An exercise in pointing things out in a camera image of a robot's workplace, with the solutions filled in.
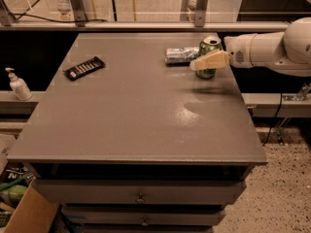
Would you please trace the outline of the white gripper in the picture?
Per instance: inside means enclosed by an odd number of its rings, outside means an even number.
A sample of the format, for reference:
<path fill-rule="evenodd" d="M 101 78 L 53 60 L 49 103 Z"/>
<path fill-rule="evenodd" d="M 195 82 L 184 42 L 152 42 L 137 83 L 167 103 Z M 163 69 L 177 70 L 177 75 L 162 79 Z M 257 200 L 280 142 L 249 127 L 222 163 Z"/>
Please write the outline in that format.
<path fill-rule="evenodd" d="M 190 63 L 193 71 L 224 68 L 228 63 L 235 68 L 253 68 L 251 61 L 251 45 L 255 34 L 226 36 L 224 50 L 212 50 L 197 57 Z"/>

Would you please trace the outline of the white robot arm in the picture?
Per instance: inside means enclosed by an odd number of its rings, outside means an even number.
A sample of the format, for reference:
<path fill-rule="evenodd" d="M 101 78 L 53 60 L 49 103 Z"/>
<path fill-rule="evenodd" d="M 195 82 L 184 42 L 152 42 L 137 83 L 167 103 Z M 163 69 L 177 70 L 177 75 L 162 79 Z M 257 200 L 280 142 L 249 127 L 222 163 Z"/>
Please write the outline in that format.
<path fill-rule="evenodd" d="M 266 67 L 274 72 L 311 76 L 311 17 L 298 19 L 283 32 L 225 37 L 225 50 L 212 50 L 190 63 L 193 71 Z"/>

